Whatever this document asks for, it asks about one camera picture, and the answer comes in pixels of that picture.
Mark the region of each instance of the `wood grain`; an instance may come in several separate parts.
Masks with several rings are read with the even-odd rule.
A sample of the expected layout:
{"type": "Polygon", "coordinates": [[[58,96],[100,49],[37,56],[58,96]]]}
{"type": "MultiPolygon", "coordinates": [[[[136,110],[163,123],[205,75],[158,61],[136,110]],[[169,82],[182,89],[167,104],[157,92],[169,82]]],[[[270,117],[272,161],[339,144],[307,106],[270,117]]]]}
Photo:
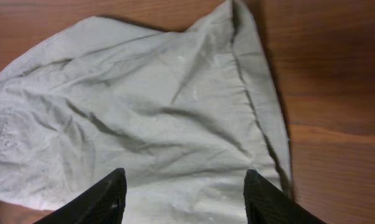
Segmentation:
{"type": "MultiPolygon", "coordinates": [[[[181,31],[223,0],[0,0],[0,70],[56,32],[106,15],[181,31]]],[[[375,0],[247,0],[291,135],[298,203],[375,223],[375,0]]]]}

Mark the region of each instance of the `wrinkled cloth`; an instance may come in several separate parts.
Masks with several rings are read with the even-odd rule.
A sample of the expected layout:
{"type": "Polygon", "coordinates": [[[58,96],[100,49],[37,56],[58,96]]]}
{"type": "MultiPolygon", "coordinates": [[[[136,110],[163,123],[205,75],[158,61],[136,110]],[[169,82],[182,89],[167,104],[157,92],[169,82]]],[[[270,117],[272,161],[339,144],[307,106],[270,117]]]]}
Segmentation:
{"type": "Polygon", "coordinates": [[[123,167],[123,223],[247,223],[246,170],[280,188],[289,164],[268,65],[240,1],[181,33],[91,17],[0,72],[5,202],[55,210],[123,167]]]}

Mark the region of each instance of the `wooden table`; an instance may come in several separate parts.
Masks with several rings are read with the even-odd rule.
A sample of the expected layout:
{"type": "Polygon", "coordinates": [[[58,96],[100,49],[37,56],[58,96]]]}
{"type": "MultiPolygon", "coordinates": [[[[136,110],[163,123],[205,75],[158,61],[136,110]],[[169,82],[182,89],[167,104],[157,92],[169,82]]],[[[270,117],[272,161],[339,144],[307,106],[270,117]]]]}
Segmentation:
{"type": "MultiPolygon", "coordinates": [[[[0,0],[0,70],[88,16],[181,31],[223,0],[0,0]]],[[[247,0],[291,137],[295,196],[375,223],[375,0],[247,0]]]]}

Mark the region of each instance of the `light gray fabric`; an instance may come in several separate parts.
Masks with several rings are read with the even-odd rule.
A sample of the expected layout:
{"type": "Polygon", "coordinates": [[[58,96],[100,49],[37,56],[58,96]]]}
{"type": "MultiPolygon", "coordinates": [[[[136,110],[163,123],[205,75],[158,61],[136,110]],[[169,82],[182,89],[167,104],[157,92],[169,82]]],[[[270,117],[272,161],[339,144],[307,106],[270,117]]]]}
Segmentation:
{"type": "Polygon", "coordinates": [[[91,17],[0,73],[5,202],[55,210],[123,167],[123,223],[247,223],[245,171],[280,188],[268,150],[289,179],[282,114],[239,1],[183,33],[91,17]]]}

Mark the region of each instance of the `wooden floor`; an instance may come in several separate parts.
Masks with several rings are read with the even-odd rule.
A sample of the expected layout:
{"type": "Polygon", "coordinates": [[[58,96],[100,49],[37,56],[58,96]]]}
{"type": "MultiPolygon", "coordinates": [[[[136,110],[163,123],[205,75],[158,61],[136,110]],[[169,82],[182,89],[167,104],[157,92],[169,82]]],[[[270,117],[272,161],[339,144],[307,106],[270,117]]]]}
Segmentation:
{"type": "MultiPolygon", "coordinates": [[[[0,70],[88,16],[181,31],[223,0],[0,0],[0,70]]],[[[375,0],[248,0],[291,137],[295,196],[375,223],[375,0]]]]}

